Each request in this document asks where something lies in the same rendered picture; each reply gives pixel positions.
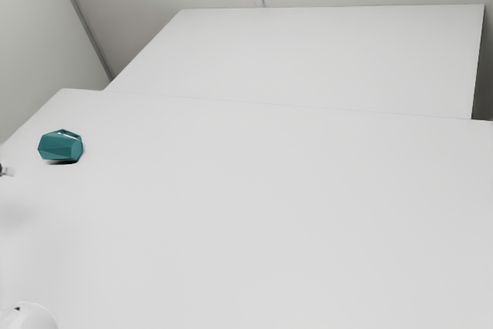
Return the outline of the teal faceted mug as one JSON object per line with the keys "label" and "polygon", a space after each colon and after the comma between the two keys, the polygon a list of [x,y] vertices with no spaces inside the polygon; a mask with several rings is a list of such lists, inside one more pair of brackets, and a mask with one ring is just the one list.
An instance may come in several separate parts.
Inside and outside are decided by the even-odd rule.
{"label": "teal faceted mug", "polygon": [[83,151],[82,137],[66,129],[43,134],[38,144],[39,155],[54,162],[78,162]]}

